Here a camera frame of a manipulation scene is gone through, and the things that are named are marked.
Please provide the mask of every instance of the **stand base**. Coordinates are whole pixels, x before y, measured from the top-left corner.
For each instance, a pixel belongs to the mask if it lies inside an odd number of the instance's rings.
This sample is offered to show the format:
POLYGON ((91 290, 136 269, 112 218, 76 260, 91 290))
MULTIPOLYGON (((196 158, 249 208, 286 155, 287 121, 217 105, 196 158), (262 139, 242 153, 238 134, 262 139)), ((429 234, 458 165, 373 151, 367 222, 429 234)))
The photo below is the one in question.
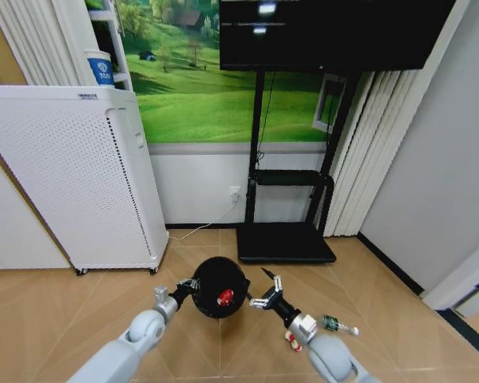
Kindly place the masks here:
POLYGON ((336 258, 314 225, 241 223, 238 258, 244 263, 332 263, 336 258))

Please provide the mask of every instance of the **tv monitor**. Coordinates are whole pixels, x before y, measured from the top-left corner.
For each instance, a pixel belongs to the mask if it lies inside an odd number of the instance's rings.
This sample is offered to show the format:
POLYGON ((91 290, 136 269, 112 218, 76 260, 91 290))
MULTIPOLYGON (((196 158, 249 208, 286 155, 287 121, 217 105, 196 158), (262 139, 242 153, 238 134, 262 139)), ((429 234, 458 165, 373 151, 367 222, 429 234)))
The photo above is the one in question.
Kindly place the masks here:
POLYGON ((220 1, 220 68, 420 69, 455 0, 220 1))

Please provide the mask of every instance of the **white wall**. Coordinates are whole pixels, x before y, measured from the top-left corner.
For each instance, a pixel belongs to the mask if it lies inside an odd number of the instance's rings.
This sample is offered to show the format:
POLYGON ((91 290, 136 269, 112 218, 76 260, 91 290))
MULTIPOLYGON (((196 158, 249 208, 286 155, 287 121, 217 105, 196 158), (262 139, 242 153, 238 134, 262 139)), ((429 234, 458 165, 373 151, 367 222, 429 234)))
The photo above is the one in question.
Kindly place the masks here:
POLYGON ((0 168, 0 269, 69 267, 0 168))
POLYGON ((479 0, 470 3, 361 232, 426 290, 479 246, 479 0))
MULTIPOLYGON (((322 154, 267 154, 261 168, 319 169, 322 154)), ((243 222, 248 154, 151 156, 166 223, 209 223, 232 200, 230 186, 241 186, 238 205, 220 223, 243 222)), ((258 187, 257 222, 303 220, 309 187, 258 187)))

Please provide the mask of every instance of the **window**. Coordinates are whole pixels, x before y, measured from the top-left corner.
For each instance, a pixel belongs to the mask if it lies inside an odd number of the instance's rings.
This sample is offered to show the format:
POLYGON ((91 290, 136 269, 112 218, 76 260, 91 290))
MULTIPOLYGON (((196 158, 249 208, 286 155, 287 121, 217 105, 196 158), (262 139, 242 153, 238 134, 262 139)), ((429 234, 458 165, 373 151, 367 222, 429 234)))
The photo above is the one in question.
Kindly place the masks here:
POLYGON ((338 106, 344 90, 344 79, 325 74, 319 92, 319 101, 316 106, 312 126, 316 129, 330 132, 335 123, 338 106))

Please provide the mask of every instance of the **wall outlet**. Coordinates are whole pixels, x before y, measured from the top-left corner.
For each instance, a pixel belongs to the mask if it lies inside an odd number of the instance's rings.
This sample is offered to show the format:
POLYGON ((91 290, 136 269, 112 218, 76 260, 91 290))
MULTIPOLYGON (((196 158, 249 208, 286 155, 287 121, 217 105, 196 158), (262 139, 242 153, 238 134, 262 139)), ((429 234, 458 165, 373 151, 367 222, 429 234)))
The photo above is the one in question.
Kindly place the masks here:
POLYGON ((238 202, 238 199, 240 199, 240 189, 241 186, 230 186, 229 187, 229 195, 232 198, 232 202, 238 202))

